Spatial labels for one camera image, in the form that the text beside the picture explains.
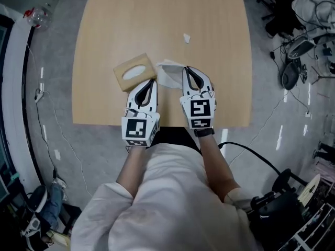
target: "white cloth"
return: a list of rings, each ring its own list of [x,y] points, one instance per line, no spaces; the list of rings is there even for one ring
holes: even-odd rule
[[[335,11],[334,5],[331,3],[321,3],[318,5],[316,13],[315,7],[322,1],[330,1],[335,3],[333,0],[294,0],[292,2],[292,9],[298,15],[297,19],[302,25],[306,27],[306,30],[312,30],[319,26],[326,26],[327,32],[335,32]],[[321,28],[314,29],[308,33],[309,37],[315,37],[325,34],[326,31]]]
[[[158,144],[133,199],[118,183],[103,184],[72,231],[72,251],[257,250],[244,210],[252,196],[230,191],[225,203],[207,185],[203,159],[185,146]]]

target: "concrete floor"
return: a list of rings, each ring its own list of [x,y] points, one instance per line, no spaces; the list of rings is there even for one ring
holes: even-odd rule
[[[36,60],[36,72],[30,55],[26,95],[33,149],[46,182],[52,180],[52,164],[41,138],[34,103],[35,89],[40,83],[44,83],[44,89],[50,92],[55,102],[59,123],[64,135],[82,161],[87,188],[93,194],[100,184],[116,180],[127,152],[121,140],[120,127],[72,123],[72,66],[77,33],[86,1],[60,0],[50,28],[47,31],[36,30],[31,44]],[[289,167],[308,180],[315,162],[312,159],[312,153],[318,141],[324,139],[325,132],[328,136],[327,132],[330,130],[327,124],[331,120],[333,111],[330,105],[335,105],[335,96],[331,93],[334,90],[335,81],[321,80],[311,86],[309,109],[312,118],[304,117],[306,108],[300,105],[291,93],[287,95],[287,100],[283,100],[284,90],[278,83],[278,70],[269,56],[269,52],[280,44],[280,39],[278,37],[270,39],[265,33],[265,23],[261,17],[268,14],[267,10],[257,4],[256,0],[244,0],[244,3],[249,22],[253,60],[252,120],[247,128],[229,128],[228,140],[249,145],[254,139],[251,148],[269,159],[279,170]],[[282,67],[279,50],[275,54],[277,63]],[[316,79],[311,65],[317,67],[317,64],[307,55],[301,61],[307,65],[308,80],[306,84],[302,84],[299,80],[292,92],[303,103],[308,104],[308,82],[311,83]],[[318,65],[321,71],[325,71],[323,61],[319,61]],[[40,79],[41,67],[44,71],[43,79]],[[46,127],[51,158],[60,176],[68,183],[67,193],[70,203],[83,209],[90,196],[86,192],[81,165],[61,135],[48,94],[40,100],[38,108],[41,124]],[[282,133],[279,146],[280,130]],[[221,140],[221,132],[222,129],[216,129],[218,142]],[[55,150],[59,152],[60,159],[56,158]],[[239,147],[227,146],[225,151],[227,162],[231,163],[241,151]],[[243,152],[235,159],[231,169],[237,182],[256,195],[269,191],[276,177],[268,166],[248,152]]]

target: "small paper scrap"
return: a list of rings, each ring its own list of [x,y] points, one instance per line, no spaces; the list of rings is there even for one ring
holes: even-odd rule
[[[185,40],[185,43],[189,43],[189,41],[190,41],[190,39],[191,39],[191,37],[189,36],[189,35],[187,35],[187,34],[185,34],[184,33],[184,40]]]

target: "wooden table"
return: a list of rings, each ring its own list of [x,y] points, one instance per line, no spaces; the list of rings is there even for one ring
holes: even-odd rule
[[[153,65],[169,59],[207,74],[216,127],[249,125],[252,64],[243,0],[88,0],[74,57],[74,123],[121,125],[128,94],[113,68],[142,53]],[[181,96],[159,85],[161,126],[186,126]]]

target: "gray floor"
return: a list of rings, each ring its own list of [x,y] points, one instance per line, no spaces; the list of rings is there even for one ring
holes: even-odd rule
[[[35,32],[31,50],[36,60],[36,71],[33,58],[30,55],[27,72],[27,112],[31,140],[38,165],[44,179],[51,181],[52,164],[48,158],[46,145],[41,138],[36,104],[34,103],[35,89],[37,85],[44,83],[44,89],[50,92],[55,102],[55,109],[64,135],[82,161],[82,170],[88,191],[94,193],[100,184],[115,181],[127,152],[121,140],[120,127],[72,123],[72,66],[76,37],[86,1],[60,0],[50,28],[47,31],[37,30]],[[311,169],[315,162],[312,159],[312,153],[318,141],[323,140],[324,137],[326,137],[326,141],[332,140],[331,137],[328,137],[330,130],[328,124],[333,111],[330,106],[334,105],[335,99],[335,96],[331,94],[335,81],[321,80],[311,86],[309,108],[312,118],[304,116],[306,108],[300,105],[291,93],[287,95],[287,102],[285,102],[283,100],[284,90],[278,83],[277,67],[269,57],[269,52],[280,44],[280,39],[267,37],[261,16],[268,14],[268,12],[255,1],[244,0],[252,45],[252,120],[247,128],[230,128],[228,140],[249,145],[257,136],[251,144],[255,151],[269,159],[279,170],[289,167],[293,172],[308,179],[312,175]],[[276,60],[281,67],[279,51],[276,51]],[[297,87],[293,88],[292,92],[307,104],[308,82],[313,82],[316,79],[311,65],[314,67],[319,65],[321,71],[325,71],[325,69],[323,61],[316,64],[316,61],[308,56],[305,56],[302,62],[307,65],[308,80],[305,85],[299,80]],[[43,79],[40,79],[41,67],[44,69]],[[68,183],[67,193],[70,203],[84,208],[90,196],[86,192],[81,165],[61,135],[55,121],[53,104],[48,94],[45,94],[40,100],[38,108],[41,124],[46,127],[51,158],[59,174]],[[281,144],[280,148],[276,150],[281,126],[283,126]],[[216,130],[218,141],[221,140],[221,131],[222,129]],[[56,158],[54,150],[59,151],[60,159]],[[228,163],[231,163],[241,151],[238,147],[228,146],[226,149]],[[275,178],[274,172],[268,166],[247,152],[234,160],[231,168],[238,183],[248,187],[255,194],[269,191]]]

